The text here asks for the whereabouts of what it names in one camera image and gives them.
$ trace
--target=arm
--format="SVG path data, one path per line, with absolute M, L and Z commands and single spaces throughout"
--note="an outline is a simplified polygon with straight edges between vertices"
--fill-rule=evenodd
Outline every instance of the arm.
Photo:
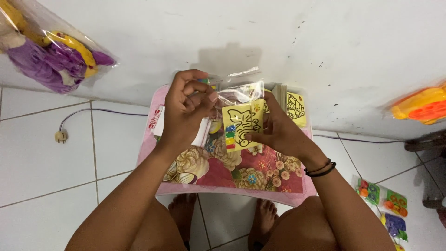
M 66 251 L 128 250 L 169 166 L 197 135 L 203 117 L 217 99 L 197 70 L 176 74 L 165 100 L 164 131 L 149 156 L 87 217 Z M 188 96 L 195 91 L 199 95 Z
M 285 155 L 297 157 L 308 171 L 325 166 L 325 154 L 288 118 L 274 96 L 265 92 L 265 100 L 271 113 L 265 117 L 264 134 L 250 134 L 247 138 L 251 137 L 253 141 L 264 143 Z M 331 164 L 314 174 L 329 168 Z M 312 181 L 342 250 L 395 250 L 392 239 L 378 217 L 336 169 L 324 176 L 314 177 Z M 366 236 L 360 231 L 365 226 Z

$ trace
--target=orange plastic toy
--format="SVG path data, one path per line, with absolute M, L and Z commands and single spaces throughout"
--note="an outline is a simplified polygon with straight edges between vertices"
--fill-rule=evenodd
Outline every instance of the orange plastic toy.
M 391 112 L 397 119 L 413 119 L 431 125 L 446 117 L 446 82 L 418 91 L 396 102 Z

